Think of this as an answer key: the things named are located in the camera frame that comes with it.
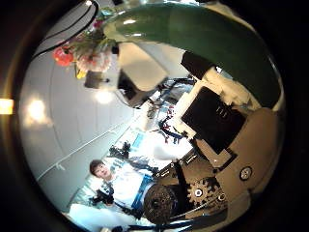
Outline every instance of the screw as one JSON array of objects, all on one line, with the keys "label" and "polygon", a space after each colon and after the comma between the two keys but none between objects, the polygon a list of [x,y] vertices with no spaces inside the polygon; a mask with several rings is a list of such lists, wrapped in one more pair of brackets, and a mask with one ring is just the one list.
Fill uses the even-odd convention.
[{"label": "screw", "polygon": [[200,197],[201,195],[203,195],[203,192],[202,192],[201,189],[197,188],[197,189],[194,191],[194,194],[195,194],[195,196]]},{"label": "screw", "polygon": [[240,171],[240,179],[242,181],[247,181],[252,175],[252,168],[247,166],[242,168],[242,170]]}]

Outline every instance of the cable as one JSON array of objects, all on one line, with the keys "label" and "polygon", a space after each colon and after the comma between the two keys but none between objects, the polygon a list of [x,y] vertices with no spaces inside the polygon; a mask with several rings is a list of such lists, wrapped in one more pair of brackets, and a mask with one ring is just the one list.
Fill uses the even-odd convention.
[{"label": "cable", "polygon": [[116,95],[117,99],[118,99],[121,103],[123,103],[123,104],[125,104],[126,106],[132,108],[132,106],[130,106],[130,105],[128,105],[127,103],[125,103],[125,102],[116,94],[116,92],[114,92],[114,94]]},{"label": "cable", "polygon": [[69,30],[69,29],[70,29],[71,27],[73,27],[77,22],[79,22],[79,21],[90,11],[90,9],[91,9],[91,7],[88,7],[88,8],[87,8],[87,11],[86,11],[81,17],[79,17],[73,24],[71,24],[69,27],[67,27],[67,28],[65,28],[65,29],[63,29],[63,30],[61,30],[61,31],[59,31],[59,32],[56,32],[56,33],[54,33],[54,34],[52,34],[52,35],[50,35],[50,36],[48,36],[48,37],[46,37],[46,38],[44,38],[44,39],[42,40],[42,42],[44,42],[44,41],[46,41],[46,40],[48,40],[48,39],[50,39],[50,38],[52,38],[52,37],[54,37],[54,36],[57,36],[57,35],[59,35],[59,34],[65,32],[65,31],[67,31],[67,30]]},{"label": "cable", "polygon": [[82,31],[84,31],[87,27],[89,27],[89,25],[95,20],[97,14],[98,14],[98,2],[95,1],[95,0],[90,0],[90,1],[95,5],[96,10],[95,10],[95,13],[93,14],[93,16],[91,17],[91,19],[89,20],[89,22],[88,22],[85,26],[83,26],[80,30],[78,30],[77,32],[75,32],[72,36],[70,36],[70,37],[67,38],[66,40],[62,41],[61,43],[56,44],[56,45],[53,45],[52,47],[47,48],[47,49],[45,49],[45,50],[43,50],[43,51],[37,53],[36,55],[34,55],[34,56],[31,58],[30,62],[32,62],[32,61],[33,61],[34,59],[36,59],[37,57],[39,57],[39,56],[45,54],[46,52],[51,51],[51,50],[55,49],[55,48],[58,47],[58,46],[62,46],[63,44],[67,43],[68,41],[70,41],[71,39],[73,39],[74,37],[76,37],[79,33],[81,33]]}]

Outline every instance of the person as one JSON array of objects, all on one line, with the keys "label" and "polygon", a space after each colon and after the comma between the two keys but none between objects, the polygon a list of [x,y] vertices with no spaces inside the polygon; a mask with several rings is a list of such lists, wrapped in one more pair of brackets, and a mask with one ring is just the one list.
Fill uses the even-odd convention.
[{"label": "person", "polygon": [[89,165],[90,173],[103,180],[97,190],[97,198],[106,206],[116,206],[124,213],[141,218],[143,200],[147,190],[155,183],[153,176],[134,169],[128,162],[117,171],[112,171],[100,159],[94,159]]}]

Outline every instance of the gear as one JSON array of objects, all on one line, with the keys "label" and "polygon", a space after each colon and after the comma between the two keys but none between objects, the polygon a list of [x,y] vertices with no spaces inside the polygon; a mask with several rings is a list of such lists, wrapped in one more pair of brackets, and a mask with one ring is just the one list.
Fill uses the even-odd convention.
[{"label": "gear", "polygon": [[207,197],[212,195],[211,186],[209,186],[209,182],[206,180],[200,180],[193,184],[190,184],[190,188],[188,189],[188,198],[189,202],[194,203],[194,206],[202,205],[206,202]]}]

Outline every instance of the machine part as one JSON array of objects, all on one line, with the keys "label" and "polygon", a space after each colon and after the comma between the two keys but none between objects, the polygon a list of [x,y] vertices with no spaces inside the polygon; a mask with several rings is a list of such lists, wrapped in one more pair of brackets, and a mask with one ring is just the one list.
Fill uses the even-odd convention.
[{"label": "machine part", "polygon": [[205,180],[190,184],[188,189],[189,202],[194,203],[195,207],[204,204],[207,197],[211,195],[210,190],[211,187],[209,187],[209,183]]},{"label": "machine part", "polygon": [[155,224],[168,221],[178,209],[176,194],[168,187],[155,184],[145,195],[144,212],[146,218]]},{"label": "machine part", "polygon": [[225,194],[223,192],[218,195],[218,200],[219,201],[224,201],[225,199],[226,199],[226,196],[225,196]]},{"label": "machine part", "polygon": [[242,170],[240,171],[240,179],[242,181],[246,181],[248,180],[252,175],[252,168],[247,166],[242,168]]}]

